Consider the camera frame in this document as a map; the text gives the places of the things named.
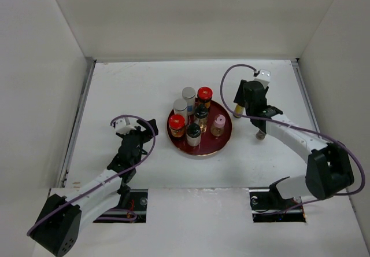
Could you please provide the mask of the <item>yellow label oil bottle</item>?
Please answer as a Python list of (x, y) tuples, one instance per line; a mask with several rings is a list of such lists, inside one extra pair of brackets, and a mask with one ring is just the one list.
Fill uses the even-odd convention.
[(241, 106), (239, 104), (236, 104), (235, 105), (235, 109), (234, 109), (234, 114), (233, 116), (237, 119), (241, 118), (242, 115), (245, 114), (245, 107), (244, 106)]

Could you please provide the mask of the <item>red cap chili jar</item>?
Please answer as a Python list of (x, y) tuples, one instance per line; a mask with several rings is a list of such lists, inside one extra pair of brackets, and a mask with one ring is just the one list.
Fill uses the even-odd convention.
[(175, 140), (183, 138), (185, 135), (186, 121), (180, 114), (171, 115), (168, 120), (169, 135)]

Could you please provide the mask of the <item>black cap pepper bottle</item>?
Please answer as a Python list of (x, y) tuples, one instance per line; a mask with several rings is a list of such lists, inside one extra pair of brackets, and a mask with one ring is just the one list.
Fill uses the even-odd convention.
[(258, 132), (256, 133), (256, 138), (260, 141), (264, 140), (265, 137), (266, 137), (266, 133), (262, 130), (258, 130)]

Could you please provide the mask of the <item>red cap sauce jar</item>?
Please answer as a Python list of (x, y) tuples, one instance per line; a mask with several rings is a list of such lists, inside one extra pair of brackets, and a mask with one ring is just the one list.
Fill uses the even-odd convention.
[(199, 105), (203, 104), (207, 109), (209, 109), (211, 105), (212, 97), (213, 97), (213, 91), (210, 87), (203, 86), (198, 89), (197, 101)]

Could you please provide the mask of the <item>pink lid seasoning jar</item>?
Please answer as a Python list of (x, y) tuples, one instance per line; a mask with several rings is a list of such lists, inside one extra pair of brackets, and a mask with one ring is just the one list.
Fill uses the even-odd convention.
[(224, 115), (216, 115), (210, 128), (210, 132), (215, 137), (220, 137), (224, 133), (226, 118)]

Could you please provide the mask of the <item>silver cap shaker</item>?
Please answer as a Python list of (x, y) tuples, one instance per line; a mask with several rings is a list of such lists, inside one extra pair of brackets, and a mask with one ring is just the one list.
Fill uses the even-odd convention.
[(174, 114), (178, 114), (184, 117), (187, 120), (187, 101), (183, 98), (177, 99), (173, 103)]
[(187, 102), (187, 114), (189, 116), (194, 114), (195, 96), (196, 96), (196, 93), (192, 87), (185, 87), (182, 90), (182, 97)]

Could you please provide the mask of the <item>black lid spice jar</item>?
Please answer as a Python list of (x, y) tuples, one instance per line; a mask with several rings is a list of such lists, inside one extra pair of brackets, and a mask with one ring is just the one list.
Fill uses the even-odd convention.
[(204, 104), (199, 104), (194, 111), (194, 123), (199, 125), (201, 132), (204, 133), (208, 124), (209, 111)]

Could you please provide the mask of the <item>white powder glass jar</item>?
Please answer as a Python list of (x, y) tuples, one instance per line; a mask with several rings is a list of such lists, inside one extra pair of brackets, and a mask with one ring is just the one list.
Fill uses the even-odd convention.
[(201, 128), (196, 123), (191, 123), (186, 131), (186, 141), (189, 146), (196, 147), (201, 142)]

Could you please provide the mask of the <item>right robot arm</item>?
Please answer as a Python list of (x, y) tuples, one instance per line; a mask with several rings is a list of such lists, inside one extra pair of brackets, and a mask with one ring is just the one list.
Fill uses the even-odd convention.
[(325, 200), (352, 185), (354, 175), (348, 153), (334, 142), (299, 131), (280, 109), (268, 105), (266, 93), (262, 83), (241, 80), (234, 101), (244, 104), (246, 115), (261, 133), (278, 139), (306, 163), (304, 175), (282, 178), (270, 185), (270, 205), (282, 208), (290, 198), (298, 196)]

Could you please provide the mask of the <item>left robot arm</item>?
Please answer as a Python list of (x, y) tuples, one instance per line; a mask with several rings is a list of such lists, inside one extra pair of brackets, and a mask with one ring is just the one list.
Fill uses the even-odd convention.
[(95, 220), (104, 221), (103, 214), (115, 208), (123, 210), (130, 203), (128, 183), (136, 168), (151, 154), (143, 146), (156, 142), (156, 120), (130, 115), (113, 119), (110, 125), (121, 138), (121, 145), (106, 169), (95, 179), (66, 196), (51, 195), (45, 202), (27, 236), (53, 256), (65, 256), (77, 242), (79, 233)]

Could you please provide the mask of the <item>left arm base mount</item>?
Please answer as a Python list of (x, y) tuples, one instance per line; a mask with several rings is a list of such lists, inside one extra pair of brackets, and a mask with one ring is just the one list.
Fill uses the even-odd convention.
[(146, 223), (149, 199), (148, 189), (131, 189), (125, 185), (119, 190), (119, 203), (106, 211), (94, 223)]

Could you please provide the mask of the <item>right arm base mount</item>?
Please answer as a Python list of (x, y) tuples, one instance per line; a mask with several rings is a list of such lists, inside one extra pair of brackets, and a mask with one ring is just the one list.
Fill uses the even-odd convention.
[(306, 222), (301, 198), (283, 199), (276, 185), (287, 177), (282, 178), (268, 187), (249, 189), (250, 206), (254, 223), (283, 223)]

